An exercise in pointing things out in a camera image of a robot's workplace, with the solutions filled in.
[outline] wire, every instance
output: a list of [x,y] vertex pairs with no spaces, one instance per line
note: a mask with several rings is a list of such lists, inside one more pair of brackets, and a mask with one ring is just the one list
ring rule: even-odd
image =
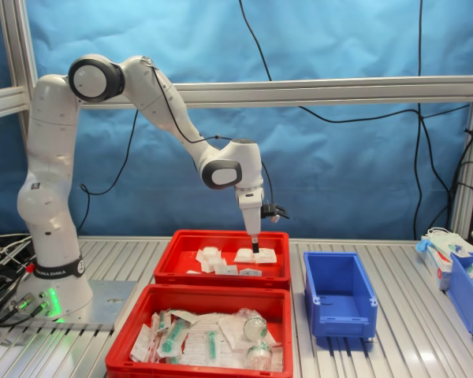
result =
[[265,56],[263,55],[263,51],[261,50],[261,46],[259,45],[259,41],[258,41],[258,39],[255,37],[255,34],[254,34],[254,32],[252,31],[251,25],[248,23],[247,17],[245,16],[244,5],[242,4],[242,0],[239,0],[239,3],[240,3],[240,9],[242,10],[242,16],[244,16],[245,24],[247,24],[247,28],[248,28],[249,31],[251,32],[252,37],[254,37],[255,44],[256,44],[256,46],[258,47],[259,54],[261,55],[261,60],[263,61],[263,64],[264,64],[265,70],[266,70],[266,74],[268,75],[268,80],[269,80],[269,81],[273,81],[273,80],[271,79],[270,71],[268,70],[268,65],[266,64]]
[[135,112],[135,117],[133,118],[132,133],[129,136],[128,148],[126,149],[125,162],[121,166],[121,169],[119,170],[119,173],[117,174],[116,179],[114,180],[112,185],[110,185],[110,187],[106,191],[102,191],[101,193],[93,193],[93,192],[89,191],[88,188],[86,187],[86,185],[84,185],[83,183],[81,183],[79,185],[80,189],[82,189],[82,191],[88,195],[88,205],[86,206],[86,213],[84,214],[84,219],[82,220],[82,222],[80,222],[80,225],[77,228],[77,233],[79,233],[82,226],[84,226],[84,223],[86,222],[86,219],[88,218],[89,206],[90,206],[90,202],[91,202],[91,196],[92,195],[104,195],[104,194],[108,193],[116,185],[117,181],[119,180],[119,177],[123,173],[123,169],[125,169],[126,163],[128,162],[129,149],[132,146],[133,133],[135,132],[136,118],[138,117],[138,115],[139,115],[139,111],[137,110]]
[[43,304],[40,304],[38,305],[30,315],[28,315],[26,318],[20,320],[20,321],[16,321],[14,323],[10,323],[10,324],[3,324],[1,323],[0,324],[0,328],[4,328],[4,327],[15,327],[19,324],[23,324],[25,321],[29,321],[30,319],[33,319],[34,317],[36,317],[39,313],[42,312],[42,310],[44,309],[46,303],[43,303]]
[[270,180],[270,175],[268,174],[268,169],[266,169],[265,163],[261,161],[261,164],[263,165],[263,168],[265,169],[266,177],[268,177],[268,185],[270,185],[270,198],[271,198],[271,203],[274,203],[274,189],[271,186],[271,180]]
[[[257,37],[255,36],[251,25],[248,23],[247,17],[245,15],[244,5],[242,3],[242,0],[239,0],[239,3],[240,3],[240,9],[241,9],[242,16],[244,18],[245,24],[247,25],[247,28],[250,31],[250,33],[252,34],[252,37],[255,40],[255,44],[258,47],[259,55],[261,56],[261,60],[263,61],[263,65],[264,65],[264,68],[266,70],[266,75],[268,76],[268,80],[273,81],[272,77],[271,77],[271,74],[270,74],[270,70],[268,69],[268,64],[266,63],[266,59],[264,57],[263,50],[261,49],[261,45],[259,44],[259,41],[258,41]],[[419,63],[418,63],[418,76],[422,75],[422,29],[423,29],[423,0],[420,0],[420,3],[419,3],[419,42],[418,42],[418,61],[419,61]],[[417,107],[418,107],[417,110],[404,109],[404,110],[401,110],[401,111],[398,111],[398,112],[388,113],[388,114],[384,114],[384,115],[376,116],[376,117],[355,118],[355,119],[348,119],[348,120],[330,120],[328,118],[325,118],[325,117],[322,117],[322,116],[318,115],[317,113],[309,110],[308,108],[306,108],[304,106],[298,106],[298,107],[300,109],[304,110],[305,112],[308,112],[312,116],[314,116],[314,117],[316,117],[320,120],[324,120],[325,122],[328,122],[328,123],[331,123],[331,124],[343,124],[343,123],[360,122],[360,121],[366,121],[366,120],[380,120],[382,118],[387,118],[387,117],[391,117],[391,116],[395,116],[397,114],[407,113],[407,112],[415,113],[417,115],[417,117],[419,118],[418,119],[419,126],[418,126],[418,132],[417,132],[417,143],[415,145],[414,173],[415,173],[415,180],[417,182],[417,189],[419,190],[419,200],[418,200],[418,203],[417,203],[417,208],[415,209],[415,215],[414,215],[414,221],[413,221],[413,233],[414,233],[414,239],[416,239],[416,230],[415,230],[416,229],[416,222],[417,222],[417,216],[418,216],[418,213],[419,213],[420,204],[422,202],[422,189],[420,187],[419,174],[417,172],[417,160],[418,160],[418,153],[419,153],[419,138],[420,138],[420,132],[421,132],[421,125],[424,129],[424,132],[426,133],[427,145],[428,145],[428,149],[429,149],[429,152],[430,152],[430,165],[431,165],[431,168],[433,170],[434,175],[440,181],[441,185],[445,189],[445,192],[447,193],[447,207],[450,211],[450,207],[451,207],[451,203],[452,203],[452,199],[451,199],[451,196],[450,196],[450,190],[447,188],[444,181],[438,175],[438,173],[437,173],[437,171],[434,167],[434,159],[433,159],[433,154],[432,154],[432,147],[431,147],[431,143],[430,143],[430,137],[429,137],[429,134],[427,132],[426,124],[424,123],[424,119],[440,116],[442,114],[451,113],[451,112],[454,112],[454,111],[459,110],[459,109],[467,108],[468,106],[469,105],[464,105],[464,106],[457,107],[455,109],[450,109],[450,110],[446,110],[446,111],[443,111],[443,112],[440,112],[440,113],[431,114],[427,117],[423,117],[422,116],[421,104],[419,103],[419,104],[417,104]]]
[[462,167],[463,165],[466,165],[466,164],[473,164],[473,161],[463,161],[463,163],[461,163],[460,166]]
[[205,142],[209,139],[224,139],[224,140],[231,140],[231,138],[226,138],[225,136],[220,136],[220,135],[214,135],[214,136],[209,136],[208,138],[202,138],[202,139],[198,139],[198,140],[190,140],[188,139],[188,137],[182,132],[181,128],[179,127],[179,124],[177,123],[177,119],[175,118],[175,116],[173,115],[173,111],[172,111],[172,108],[170,107],[170,103],[168,101],[168,99],[166,98],[166,93],[165,91],[163,90],[163,86],[161,85],[161,83],[159,82],[159,78],[158,78],[158,74],[156,73],[156,69],[155,67],[152,67],[152,72],[155,74],[155,78],[156,78],[156,81],[158,82],[158,86],[159,86],[159,89],[161,89],[161,93],[163,94],[163,98],[165,99],[165,102],[166,102],[166,105],[168,106],[168,110],[170,112],[170,116],[172,116],[172,120],[173,122],[175,123],[175,127],[177,128],[177,130],[179,131],[179,134],[182,135],[182,138],[184,138],[187,142],[191,143],[191,144],[194,144],[194,143],[200,143],[200,142]]
[[12,311],[9,311],[5,316],[0,318],[0,324],[2,324],[4,321],[7,321],[11,317],[13,317],[15,314],[17,314],[17,309],[13,309]]
[[467,108],[468,106],[470,106],[470,105],[469,105],[469,104],[468,104],[468,105],[463,105],[463,106],[459,106],[458,108],[454,108],[454,109],[451,109],[451,110],[446,110],[445,112],[440,112],[440,113],[431,114],[430,116],[425,116],[425,117],[423,117],[423,119],[431,118],[431,117],[437,117],[437,116],[442,116],[443,114],[448,114],[448,113],[451,113],[451,112],[455,112],[455,111],[457,111],[457,110],[461,110],[461,109]]
[[417,240],[417,231],[415,230],[415,226],[417,224],[417,216],[419,215],[420,204],[423,201],[423,191],[422,191],[422,188],[420,187],[419,172],[417,170],[417,157],[419,156],[419,142],[420,142],[420,122],[419,122],[419,127],[417,130],[417,142],[415,144],[415,156],[414,156],[414,161],[413,161],[413,171],[415,174],[415,182],[417,183],[417,189],[419,190],[419,200],[417,202],[417,207],[415,208],[415,214],[413,216],[413,239],[414,240]]
[[[244,17],[245,24],[247,25],[248,30],[252,34],[252,37],[254,37],[255,44],[258,47],[259,54],[261,55],[261,60],[263,61],[263,66],[266,70],[266,75],[268,76],[268,80],[273,81],[272,78],[271,78],[270,70],[268,69],[268,64],[266,63],[266,59],[264,57],[263,51],[261,50],[261,45],[259,44],[259,41],[258,41],[257,37],[255,36],[254,31],[251,28],[251,25],[248,23],[247,17],[245,16],[244,5],[242,4],[242,0],[239,0],[239,3],[240,3],[240,9],[242,11],[242,16]],[[447,114],[447,113],[451,113],[451,112],[455,112],[457,110],[467,108],[468,106],[470,106],[470,105],[469,104],[468,105],[463,105],[463,106],[460,106],[458,108],[446,110],[446,111],[443,111],[443,112],[440,112],[440,113],[431,114],[431,115],[426,116],[424,118],[431,118],[431,117],[441,116],[443,114]],[[328,122],[330,124],[345,124],[345,123],[348,123],[348,122],[360,122],[360,121],[364,121],[364,120],[381,120],[382,118],[392,117],[392,116],[396,116],[397,114],[406,113],[406,112],[412,112],[412,113],[419,114],[419,112],[415,109],[405,109],[405,110],[401,110],[399,112],[388,113],[388,114],[384,114],[384,115],[377,116],[377,117],[355,118],[355,119],[349,119],[349,120],[330,120],[328,118],[319,116],[317,113],[309,110],[308,108],[306,108],[304,106],[298,106],[298,108],[308,112],[309,114],[311,114],[314,117],[317,117],[319,120],[324,120],[325,122]]]
[[431,140],[430,140],[430,137],[429,137],[429,132],[427,132],[426,123],[424,122],[423,117],[419,118],[419,122],[423,126],[424,134],[426,134],[426,141],[427,141],[427,148],[429,150],[429,161],[430,161],[431,170],[433,171],[434,175],[436,176],[436,178],[438,179],[440,184],[443,186],[443,188],[445,189],[445,193],[447,194],[448,216],[447,216],[445,226],[448,227],[449,222],[450,222],[450,209],[452,207],[452,200],[453,199],[452,199],[452,196],[450,195],[450,189],[447,187],[445,182],[441,179],[440,175],[438,175],[438,172],[436,172],[436,168],[434,167],[433,148],[431,146]]
[[473,190],[473,187],[472,187],[471,185],[467,185],[467,184],[465,184],[465,183],[457,183],[457,185],[461,185],[461,186],[463,186],[463,187],[468,187],[468,188],[470,188],[470,189]]
[[445,210],[447,210],[448,207],[449,207],[449,205],[445,205],[445,207],[440,210],[440,212],[438,213],[438,215],[433,219],[433,221],[431,221],[431,223],[429,224],[429,226],[427,226],[427,229],[428,229],[428,230],[433,227],[434,222],[436,222],[436,221],[438,220],[438,218],[443,214],[443,212],[444,212]]
[[[3,237],[10,237],[10,236],[19,236],[19,235],[28,235],[28,234],[8,234],[8,235],[0,235],[0,238],[3,238]],[[21,243],[24,243],[26,242],[27,240],[31,239],[32,237],[29,236],[28,238],[24,238],[18,242],[14,242],[14,243],[11,243],[9,244],[8,246],[4,246],[4,247],[0,247],[0,254],[4,254],[5,256],[7,256],[8,258],[10,258],[12,261],[16,262],[17,264],[19,265],[23,265],[22,263],[20,263],[18,260],[16,260],[15,258],[13,258],[12,256],[10,256],[6,250],[8,250],[10,247],[12,246],[16,246],[17,244],[21,244]]]

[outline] green led light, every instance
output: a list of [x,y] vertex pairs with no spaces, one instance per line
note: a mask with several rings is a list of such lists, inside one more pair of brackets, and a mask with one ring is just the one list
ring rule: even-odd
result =
[[53,302],[53,313],[52,316],[57,316],[61,313],[60,302],[58,301],[58,297],[56,295],[56,291],[54,289],[49,289],[50,300]]

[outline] aluminum frame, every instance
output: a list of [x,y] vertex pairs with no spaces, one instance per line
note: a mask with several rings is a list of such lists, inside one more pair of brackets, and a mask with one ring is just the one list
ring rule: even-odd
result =
[[[13,86],[20,87],[20,92],[24,95],[21,101],[28,102],[32,98],[38,75],[25,0],[0,0],[0,17]],[[190,108],[471,102],[469,128],[473,128],[473,76],[176,83],[174,85]],[[28,103],[19,104],[19,102],[19,97],[0,98],[0,117],[18,112],[25,140],[28,132],[28,111],[24,105]],[[132,108],[132,105],[128,100],[117,97],[102,104],[85,104],[84,107],[87,109],[127,109]],[[473,161],[473,147],[467,159]],[[460,177],[463,182],[473,186],[473,165],[465,165]],[[472,206],[473,193],[466,187],[461,187],[454,205],[452,227],[464,237],[469,232]]]
[[0,117],[28,111],[29,103],[23,87],[0,89]]

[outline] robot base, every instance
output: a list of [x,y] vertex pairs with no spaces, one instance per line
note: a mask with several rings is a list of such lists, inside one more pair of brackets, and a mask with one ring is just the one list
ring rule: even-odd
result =
[[100,281],[89,280],[93,298],[83,308],[62,315],[57,320],[45,321],[35,318],[24,322],[42,328],[101,329],[110,331],[123,316],[123,309],[135,291],[136,281]]

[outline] green syringe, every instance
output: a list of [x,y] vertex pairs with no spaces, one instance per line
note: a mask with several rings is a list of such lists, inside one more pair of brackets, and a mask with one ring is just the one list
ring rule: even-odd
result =
[[165,311],[159,313],[159,327],[158,329],[163,329],[165,327]]
[[211,360],[215,360],[215,331],[207,333],[208,354]]
[[186,322],[183,321],[182,319],[179,319],[178,321],[175,322],[175,326],[173,327],[172,331],[168,335],[168,338],[162,345],[163,352],[169,353],[172,351],[173,344],[179,337],[179,334],[181,333],[181,331],[184,329],[185,323]]

